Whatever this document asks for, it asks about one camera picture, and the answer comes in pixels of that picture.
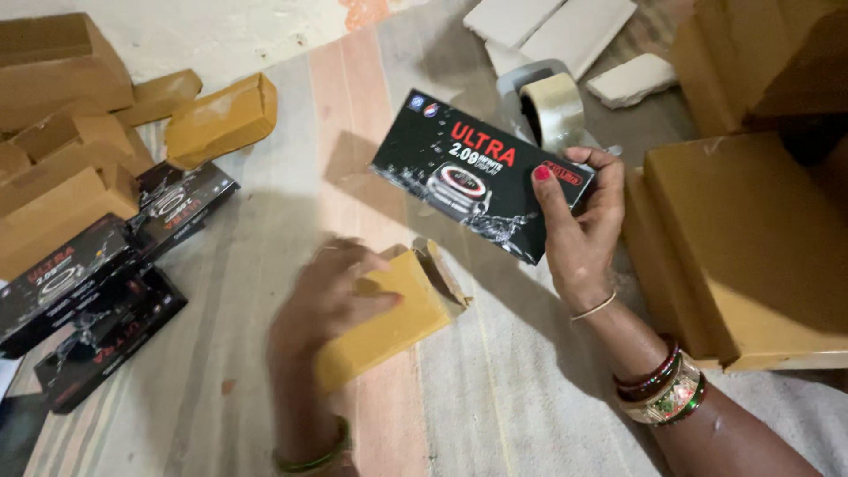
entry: red bangle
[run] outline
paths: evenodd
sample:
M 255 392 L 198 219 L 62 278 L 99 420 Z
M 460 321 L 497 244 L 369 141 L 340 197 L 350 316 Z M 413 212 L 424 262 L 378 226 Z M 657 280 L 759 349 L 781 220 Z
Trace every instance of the red bangle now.
M 663 376 L 668 374 L 669 371 L 671 371 L 675 358 L 680 355 L 680 345 L 674 338 L 667 334 L 661 334 L 660 336 L 666 341 L 669 349 L 671 349 L 666 360 L 662 362 L 662 364 L 646 379 L 641 379 L 640 381 L 622 381 L 618 377 L 613 376 L 612 378 L 620 391 L 629 392 L 642 390 L 643 388 L 654 384 L 657 380 L 661 379 Z

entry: white foam block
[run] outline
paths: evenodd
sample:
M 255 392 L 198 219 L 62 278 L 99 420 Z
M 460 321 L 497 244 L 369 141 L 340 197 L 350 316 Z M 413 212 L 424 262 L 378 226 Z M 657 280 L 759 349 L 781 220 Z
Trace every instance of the white foam block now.
M 498 76 L 503 76 L 515 68 L 520 68 L 533 62 L 516 48 L 503 47 L 497 42 L 486 42 L 486 53 L 488 53 L 488 58 L 492 61 L 494 73 Z
M 625 108 L 638 103 L 651 93 L 678 84 L 678 75 L 671 63 L 645 53 L 624 65 L 602 73 L 586 83 L 586 88 L 610 108 Z
M 483 0 L 462 20 L 484 40 L 518 48 L 565 0 Z
M 561 60 L 579 80 L 635 11 L 629 0 L 568 0 L 521 52 L 533 61 Z

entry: hand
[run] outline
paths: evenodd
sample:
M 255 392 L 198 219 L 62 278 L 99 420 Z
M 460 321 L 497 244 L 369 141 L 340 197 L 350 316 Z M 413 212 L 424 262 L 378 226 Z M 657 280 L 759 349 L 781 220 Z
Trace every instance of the hand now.
M 599 149 L 568 148 L 565 156 L 597 171 L 586 211 L 572 216 L 559 180 L 545 166 L 533 171 L 533 191 L 548 228 L 545 250 L 560 297 L 583 312 L 612 295 L 606 269 L 612 262 L 624 218 L 624 163 Z
M 271 372 L 293 362 L 303 364 L 327 341 L 397 305 L 402 297 L 394 292 L 354 292 L 356 279 L 374 270 L 388 270 L 388 262 L 363 245 L 344 238 L 324 243 L 271 325 Z

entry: logo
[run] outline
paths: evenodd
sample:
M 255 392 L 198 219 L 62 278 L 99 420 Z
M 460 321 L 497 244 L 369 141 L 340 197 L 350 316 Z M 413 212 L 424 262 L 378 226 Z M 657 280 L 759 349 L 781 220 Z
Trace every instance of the logo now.
M 555 176 L 559 177 L 561 181 L 565 181 L 570 183 L 571 185 L 578 186 L 583 183 L 583 178 L 575 174 L 574 172 L 569 171 L 563 166 L 559 164 L 554 164 L 553 162 L 546 160 L 542 163 L 543 166 L 548 166 L 551 172 L 554 173 Z
M 423 105 L 424 105 L 424 98 L 422 96 L 413 96 L 411 101 L 410 101 L 410 105 L 408 106 L 408 108 L 414 110 L 416 113 L 420 113 L 421 107 Z
M 429 106 L 427 106 L 426 109 L 424 109 L 424 117 L 432 118 L 433 116 L 436 115 L 437 111 L 438 111 L 438 104 L 435 104 L 435 103 L 430 104 Z

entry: woman's right hand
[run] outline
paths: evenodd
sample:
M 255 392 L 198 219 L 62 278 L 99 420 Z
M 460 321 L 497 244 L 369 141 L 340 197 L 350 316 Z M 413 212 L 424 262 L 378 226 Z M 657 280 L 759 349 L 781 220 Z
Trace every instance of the woman's right hand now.
M 554 286 L 572 311 L 581 313 L 612 295 L 606 270 L 624 219 L 624 163 L 592 148 L 568 148 L 565 156 L 597 171 L 586 211 L 572 216 L 559 180 L 546 166 L 533 171 L 533 191 L 548 228 L 545 250 Z

